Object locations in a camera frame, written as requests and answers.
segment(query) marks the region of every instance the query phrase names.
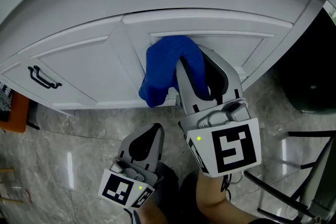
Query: cabinet handle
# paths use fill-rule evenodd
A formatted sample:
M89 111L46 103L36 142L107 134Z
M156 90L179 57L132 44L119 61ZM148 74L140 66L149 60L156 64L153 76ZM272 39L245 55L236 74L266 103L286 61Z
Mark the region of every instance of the cabinet handle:
M57 82L56 85L55 85L55 84L53 84L53 83L51 83L51 82L46 81L44 78L42 78L42 77L40 76L40 74L39 74L39 72L40 72L41 69L40 69L38 66L34 66L34 69L35 69L35 72L36 72L36 77L37 77L40 81L42 81L43 83L45 83L46 85L48 85L49 87L52 87L53 89L57 89L59 86L62 86L62 84L59 83L59 82Z
M37 82L38 84L40 84L40 85L43 86L44 88L46 88L46 89L50 89L50 86L49 86L49 85L45 85L45 84L43 84L42 82L40 82L38 79L36 79L36 78L33 77L33 72L34 72L34 70L33 70L32 67L28 67L28 69L29 69L29 71L30 71L30 78L31 78L32 80L34 80L35 82Z

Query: blue towel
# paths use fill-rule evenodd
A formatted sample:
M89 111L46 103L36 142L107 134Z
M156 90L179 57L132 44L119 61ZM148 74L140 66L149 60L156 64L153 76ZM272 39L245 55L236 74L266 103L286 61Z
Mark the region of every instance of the blue towel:
M149 107L163 104L170 87L179 90L175 67L180 57L184 57L189 64L200 94L209 96L205 83L204 60L197 44L186 36L163 37L148 48L146 53L146 76L139 90L139 96Z

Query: cabinet door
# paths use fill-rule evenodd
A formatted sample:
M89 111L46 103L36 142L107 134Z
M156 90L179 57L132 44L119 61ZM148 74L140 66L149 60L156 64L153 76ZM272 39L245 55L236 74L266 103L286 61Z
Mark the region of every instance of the cabinet door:
M134 102L142 103L138 95L142 73L134 50L128 51L131 46L121 18L103 19L63 31L20 54L38 59L93 99L96 103L90 108L137 106Z
M42 79L37 77L37 72L34 69L35 66L40 69L38 75L42 77ZM31 67L34 70L31 74L33 78L30 75L28 67ZM22 60L21 62L17 62L6 68L1 74L14 84L19 85L26 91L47 101L48 104L55 108L67 107L69 109L75 109L96 104L93 99L70 85L66 80L44 65L39 59ZM61 83L61 85L56 89L53 89L48 86L48 82L53 83L55 86L57 83Z
M212 9L170 9L124 16L143 68L146 50L164 36L186 35L221 55L241 81L270 55L292 24L265 16Z

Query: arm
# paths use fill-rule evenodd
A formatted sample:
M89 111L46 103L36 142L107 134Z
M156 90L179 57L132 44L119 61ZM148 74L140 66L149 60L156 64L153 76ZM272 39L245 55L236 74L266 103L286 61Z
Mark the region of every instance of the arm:
M201 171L196 187L196 202L199 210L214 224L248 224L258 219L235 207L221 193L223 177L211 178Z
M141 224L168 224L163 212L148 199L138 210Z

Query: marble floor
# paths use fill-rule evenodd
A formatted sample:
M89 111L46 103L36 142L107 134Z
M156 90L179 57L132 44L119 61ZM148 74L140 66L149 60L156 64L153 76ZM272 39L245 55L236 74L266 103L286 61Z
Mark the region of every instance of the marble floor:
M244 92L249 111L258 117L262 161L250 172L281 192L291 195L309 170L284 164L309 163L317 158L325 138L286 138L287 131L336 129L336 115L307 115L287 101L277 74L268 71ZM3 202L0 210L10 224L121 224L130 223L119 207L97 196L104 168L109 168L123 138L139 126L159 122L166 136L162 161L172 167L180 182L197 164L183 140L177 122L179 107L85 110L74 117L39 105L35 122L41 130L27 128L18 134L0 131L0 167L14 167L1 174L2 197L23 204ZM233 175L233 181L239 178ZM256 213L258 206L279 216L296 212L260 190L247 178L230 185L232 202Z

